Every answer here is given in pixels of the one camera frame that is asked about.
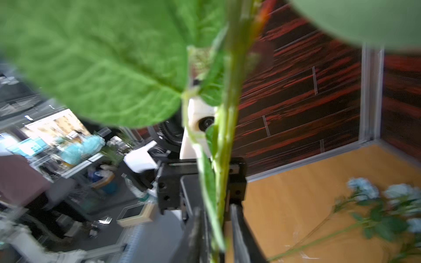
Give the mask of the blue white flower spray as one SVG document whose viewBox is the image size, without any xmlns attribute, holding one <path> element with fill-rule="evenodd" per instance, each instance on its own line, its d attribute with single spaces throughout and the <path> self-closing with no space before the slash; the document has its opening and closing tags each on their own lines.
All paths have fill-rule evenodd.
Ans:
<svg viewBox="0 0 421 263">
<path fill-rule="evenodd" d="M 287 251 L 272 256 L 269 262 L 301 253 L 305 249 L 329 241 L 342 234 L 360 229 L 365 239 L 378 237 L 384 241 L 400 244 L 399 251 L 388 261 L 402 263 L 411 257 L 421 255 L 421 190 L 409 184 L 395 184 L 380 191 L 380 197 L 373 201 L 351 203 L 340 212 L 349 211 L 355 220 L 350 226 L 335 231 L 312 242 L 307 240 L 294 245 Z"/>
</svg>

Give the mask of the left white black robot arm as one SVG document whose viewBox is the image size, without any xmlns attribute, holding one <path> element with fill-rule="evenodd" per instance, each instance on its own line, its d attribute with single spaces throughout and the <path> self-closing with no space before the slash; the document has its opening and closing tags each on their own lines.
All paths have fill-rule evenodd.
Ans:
<svg viewBox="0 0 421 263">
<path fill-rule="evenodd" d="M 121 171 L 141 192 L 156 197 L 161 214 L 182 210 L 191 215 L 196 207 L 204 208 L 195 157 L 182 157 L 184 128 L 182 114 L 148 127 L 153 140 L 128 153 Z"/>
</svg>

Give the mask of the light blue carnation stem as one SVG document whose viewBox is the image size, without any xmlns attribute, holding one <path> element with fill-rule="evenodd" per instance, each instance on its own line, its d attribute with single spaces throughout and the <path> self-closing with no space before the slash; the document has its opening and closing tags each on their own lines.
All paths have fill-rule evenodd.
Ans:
<svg viewBox="0 0 421 263">
<path fill-rule="evenodd" d="M 348 196 L 340 196 L 335 199 L 335 203 L 328 214 L 313 230 L 296 243 L 301 245 L 315 234 L 326 222 L 328 222 L 335 214 L 345 210 L 351 203 L 360 201 L 373 201 L 380 197 L 379 190 L 366 178 L 351 178 L 346 183 L 347 188 L 351 191 Z"/>
</svg>

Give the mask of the red pink white rose bouquet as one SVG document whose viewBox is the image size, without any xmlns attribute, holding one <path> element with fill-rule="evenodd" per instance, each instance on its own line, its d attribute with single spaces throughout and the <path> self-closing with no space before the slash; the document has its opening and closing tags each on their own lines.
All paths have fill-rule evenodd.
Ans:
<svg viewBox="0 0 421 263">
<path fill-rule="evenodd" d="M 389 50 L 421 48 L 420 1 L 290 1 L 321 31 L 346 43 Z"/>
</svg>

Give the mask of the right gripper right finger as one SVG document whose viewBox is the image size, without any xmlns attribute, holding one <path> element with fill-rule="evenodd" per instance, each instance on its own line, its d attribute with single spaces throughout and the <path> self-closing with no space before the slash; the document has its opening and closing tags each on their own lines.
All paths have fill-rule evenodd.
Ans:
<svg viewBox="0 0 421 263">
<path fill-rule="evenodd" d="M 266 263 L 267 260 L 256 242 L 244 217 L 243 208 L 238 204 L 230 205 L 233 249 L 235 263 Z"/>
</svg>

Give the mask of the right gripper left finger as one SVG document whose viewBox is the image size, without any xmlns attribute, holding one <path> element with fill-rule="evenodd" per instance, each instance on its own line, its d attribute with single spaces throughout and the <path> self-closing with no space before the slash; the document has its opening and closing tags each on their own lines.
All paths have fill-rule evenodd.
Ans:
<svg viewBox="0 0 421 263">
<path fill-rule="evenodd" d="M 196 207 L 185 227 L 183 236 L 172 254 L 170 263 L 199 263 L 203 238 L 203 210 Z"/>
</svg>

